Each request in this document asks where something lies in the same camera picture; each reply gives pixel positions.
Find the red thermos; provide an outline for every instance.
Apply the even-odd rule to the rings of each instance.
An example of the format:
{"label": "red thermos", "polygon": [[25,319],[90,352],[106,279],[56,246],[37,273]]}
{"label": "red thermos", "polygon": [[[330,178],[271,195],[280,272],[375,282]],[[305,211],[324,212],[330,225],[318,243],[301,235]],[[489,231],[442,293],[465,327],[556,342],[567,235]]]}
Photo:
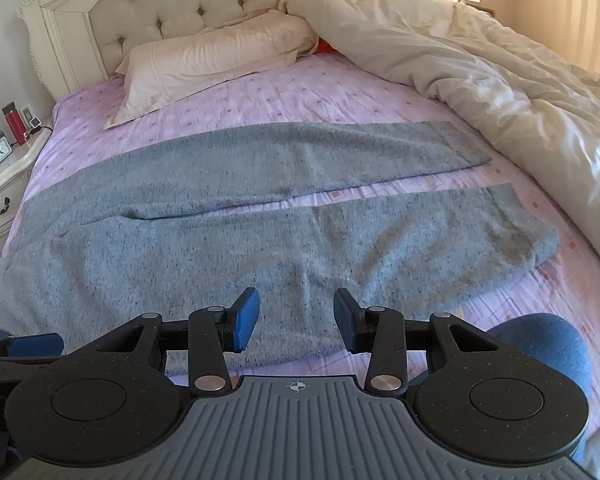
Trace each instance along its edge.
{"label": "red thermos", "polygon": [[18,141],[18,144],[23,145],[25,142],[27,142],[27,137],[25,136],[27,129],[22,122],[22,118],[20,118],[20,114],[16,110],[16,104],[13,102],[9,103],[2,109],[2,113],[7,119],[9,127],[13,132],[13,136]]}

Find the crosshair symbol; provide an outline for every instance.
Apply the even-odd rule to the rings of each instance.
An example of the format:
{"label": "crosshair symbol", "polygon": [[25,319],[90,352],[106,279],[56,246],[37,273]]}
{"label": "crosshair symbol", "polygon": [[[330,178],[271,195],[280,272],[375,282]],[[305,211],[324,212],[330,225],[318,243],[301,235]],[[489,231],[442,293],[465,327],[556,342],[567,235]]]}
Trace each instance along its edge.
{"label": "crosshair symbol", "polygon": [[295,391],[295,393],[298,393],[304,390],[307,386],[302,381],[294,381],[288,387]]}

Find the crumpled duvet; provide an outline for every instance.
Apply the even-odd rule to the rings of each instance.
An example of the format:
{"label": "crumpled duvet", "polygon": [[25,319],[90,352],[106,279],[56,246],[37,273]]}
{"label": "crumpled duvet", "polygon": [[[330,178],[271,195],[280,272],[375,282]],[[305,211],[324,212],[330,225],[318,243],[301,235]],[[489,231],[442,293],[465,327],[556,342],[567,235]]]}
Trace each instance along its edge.
{"label": "crumpled duvet", "polygon": [[363,70],[448,104],[600,254],[600,75],[448,0],[286,0]]}

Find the drawer handle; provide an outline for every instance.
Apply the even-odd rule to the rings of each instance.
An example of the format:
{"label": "drawer handle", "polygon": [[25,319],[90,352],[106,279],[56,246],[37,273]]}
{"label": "drawer handle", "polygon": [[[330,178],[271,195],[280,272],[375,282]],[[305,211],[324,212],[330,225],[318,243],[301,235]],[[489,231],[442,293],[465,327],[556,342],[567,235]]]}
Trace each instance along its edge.
{"label": "drawer handle", "polygon": [[11,200],[9,200],[8,196],[4,197],[4,209],[0,210],[0,215],[4,215],[9,210],[9,202],[10,201]]}

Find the patterned sheet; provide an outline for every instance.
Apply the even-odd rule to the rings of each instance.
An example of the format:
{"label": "patterned sheet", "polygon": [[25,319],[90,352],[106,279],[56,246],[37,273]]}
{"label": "patterned sheet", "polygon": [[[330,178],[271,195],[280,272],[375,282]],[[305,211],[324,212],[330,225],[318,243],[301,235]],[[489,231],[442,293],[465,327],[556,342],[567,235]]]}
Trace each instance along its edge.
{"label": "patterned sheet", "polygon": [[[343,57],[332,54],[305,57],[291,67],[229,81],[132,123],[103,130],[122,98],[122,81],[116,79],[84,89],[58,103],[54,110],[55,131],[34,167],[25,199],[104,158],[154,142],[231,126],[276,121],[449,120],[471,131],[446,105],[427,100],[406,86],[365,73]],[[560,253],[522,280],[468,302],[456,313],[484,330],[532,312],[552,312],[573,323],[589,343],[592,361],[593,393],[588,429],[591,434],[600,427],[600,258],[531,178],[486,142],[484,145],[492,153],[493,161],[480,168],[313,194],[281,203],[235,207],[213,214],[323,205],[360,197],[511,182],[526,208],[558,229]],[[16,216],[10,240],[21,214],[22,210]],[[331,298],[324,301],[325,308],[330,308]],[[367,363],[366,356],[351,356],[343,351],[303,362],[240,370],[240,373],[357,374],[363,381]],[[410,377],[417,375],[426,366],[424,356],[410,354],[408,366]]]}

